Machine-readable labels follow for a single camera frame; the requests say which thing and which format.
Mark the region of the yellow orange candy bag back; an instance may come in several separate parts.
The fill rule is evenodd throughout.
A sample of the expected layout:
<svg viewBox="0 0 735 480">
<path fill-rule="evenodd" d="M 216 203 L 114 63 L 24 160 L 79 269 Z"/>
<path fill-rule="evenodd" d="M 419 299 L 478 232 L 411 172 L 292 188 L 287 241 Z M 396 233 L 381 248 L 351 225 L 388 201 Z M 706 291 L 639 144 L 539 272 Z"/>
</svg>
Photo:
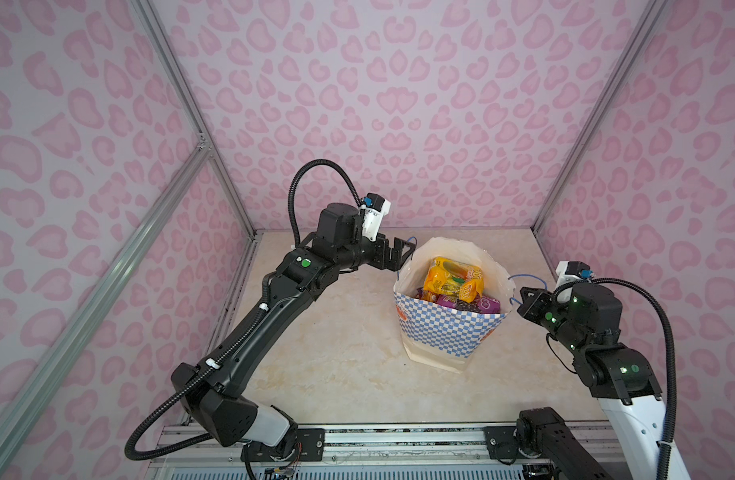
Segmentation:
<svg viewBox="0 0 735 480">
<path fill-rule="evenodd" d="M 485 292 L 485 274 L 479 266 L 437 256 L 431 260 L 423 289 L 471 302 Z"/>
</svg>

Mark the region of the white blue checkered paper bag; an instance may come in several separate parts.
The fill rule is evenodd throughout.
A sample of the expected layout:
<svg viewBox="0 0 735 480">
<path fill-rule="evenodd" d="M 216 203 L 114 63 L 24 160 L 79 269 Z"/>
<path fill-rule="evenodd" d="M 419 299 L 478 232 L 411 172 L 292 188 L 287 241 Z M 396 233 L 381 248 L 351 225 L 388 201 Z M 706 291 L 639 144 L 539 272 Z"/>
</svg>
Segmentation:
<svg viewBox="0 0 735 480">
<path fill-rule="evenodd" d="M 421 288 L 437 258 L 481 269 L 483 296 L 491 304 L 463 307 L 453 300 L 423 299 Z M 425 240 L 393 284 L 407 356 L 421 364 L 462 372 L 487 338 L 517 318 L 519 288 L 543 287 L 552 279 L 535 236 L 527 230 L 475 230 Z"/>
</svg>

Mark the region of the magenta grape candy bag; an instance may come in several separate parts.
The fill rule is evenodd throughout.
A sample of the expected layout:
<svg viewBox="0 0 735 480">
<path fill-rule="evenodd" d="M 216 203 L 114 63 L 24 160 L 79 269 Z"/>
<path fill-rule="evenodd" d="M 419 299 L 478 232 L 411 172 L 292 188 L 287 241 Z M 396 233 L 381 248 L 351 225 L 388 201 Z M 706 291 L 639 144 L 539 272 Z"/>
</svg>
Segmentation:
<svg viewBox="0 0 735 480">
<path fill-rule="evenodd" d="M 473 301 L 467 302 L 455 296 L 440 295 L 437 300 L 435 300 L 435 304 L 441 307 L 455 309 L 457 311 L 467 311 L 477 314 L 501 313 L 501 303 L 499 303 L 499 300 L 489 296 L 477 295 Z"/>
</svg>

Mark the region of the yellow mango candy bag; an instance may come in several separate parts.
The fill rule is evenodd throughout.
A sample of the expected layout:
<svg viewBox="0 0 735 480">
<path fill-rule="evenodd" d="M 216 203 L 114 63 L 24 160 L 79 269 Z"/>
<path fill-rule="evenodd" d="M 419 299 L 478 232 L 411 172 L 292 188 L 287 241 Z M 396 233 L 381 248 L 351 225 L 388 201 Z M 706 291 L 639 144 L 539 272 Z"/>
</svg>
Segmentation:
<svg viewBox="0 0 735 480">
<path fill-rule="evenodd" d="M 437 298 L 439 298 L 439 295 L 435 292 L 427 291 L 423 288 L 419 288 L 417 290 L 417 293 L 415 294 L 415 299 L 435 303 L 437 302 Z"/>
</svg>

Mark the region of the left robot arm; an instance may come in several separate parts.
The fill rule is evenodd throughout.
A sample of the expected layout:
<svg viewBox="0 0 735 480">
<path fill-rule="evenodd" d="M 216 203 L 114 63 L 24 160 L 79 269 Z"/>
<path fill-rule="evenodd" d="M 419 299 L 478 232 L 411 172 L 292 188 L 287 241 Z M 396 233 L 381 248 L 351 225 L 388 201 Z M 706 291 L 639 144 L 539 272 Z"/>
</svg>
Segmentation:
<svg viewBox="0 0 735 480">
<path fill-rule="evenodd" d="M 361 205 L 331 203 L 315 232 L 296 243 L 264 277 L 254 309 L 197 365 L 172 375 L 183 408 L 221 446 L 261 444 L 288 458 L 297 443 L 297 423 L 281 409 L 245 398 L 254 372 L 293 321 L 327 288 L 361 266 L 397 272 L 415 247 L 389 240 L 379 228 L 391 203 L 367 194 Z"/>
</svg>

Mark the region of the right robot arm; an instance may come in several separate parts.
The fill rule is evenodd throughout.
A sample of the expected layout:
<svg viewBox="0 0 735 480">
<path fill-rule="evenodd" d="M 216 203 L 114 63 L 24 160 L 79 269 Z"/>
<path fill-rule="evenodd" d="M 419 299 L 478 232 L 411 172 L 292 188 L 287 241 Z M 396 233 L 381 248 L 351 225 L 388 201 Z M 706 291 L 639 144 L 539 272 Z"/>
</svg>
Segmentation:
<svg viewBox="0 0 735 480">
<path fill-rule="evenodd" d="M 660 384 L 641 352 L 623 344 L 623 304 L 613 287 L 625 287 L 655 310 L 665 340 L 667 381 Z M 635 479 L 687 479 L 691 474 L 675 443 L 677 366 L 671 322 L 643 287 L 615 278 L 569 282 L 553 291 L 521 288 L 521 318 L 543 327 L 547 340 L 573 356 L 573 372 L 607 416 Z M 545 458 L 569 479 L 607 479 L 609 472 L 573 436 L 551 407 L 519 412 L 509 440 L 491 439 L 491 458 L 513 465 Z"/>
</svg>

